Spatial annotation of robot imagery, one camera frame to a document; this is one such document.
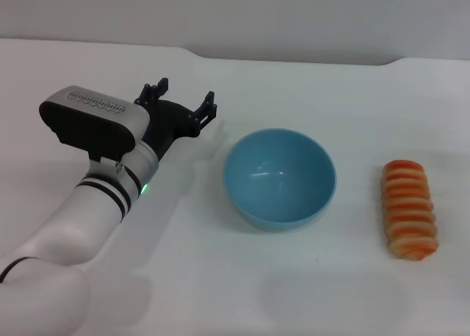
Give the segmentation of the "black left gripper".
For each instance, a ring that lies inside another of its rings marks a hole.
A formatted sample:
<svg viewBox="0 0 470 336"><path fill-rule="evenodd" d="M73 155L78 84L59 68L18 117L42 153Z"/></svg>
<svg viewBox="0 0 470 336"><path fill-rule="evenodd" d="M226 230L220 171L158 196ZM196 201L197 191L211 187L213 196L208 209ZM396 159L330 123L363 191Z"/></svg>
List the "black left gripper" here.
<svg viewBox="0 0 470 336"><path fill-rule="evenodd" d="M214 92L209 91L195 111L160 98L168 91L168 78L157 84L145 84L135 104L144 107L150 121L142 141L149 145L160 161L179 138L195 138L217 115Z"/></svg>

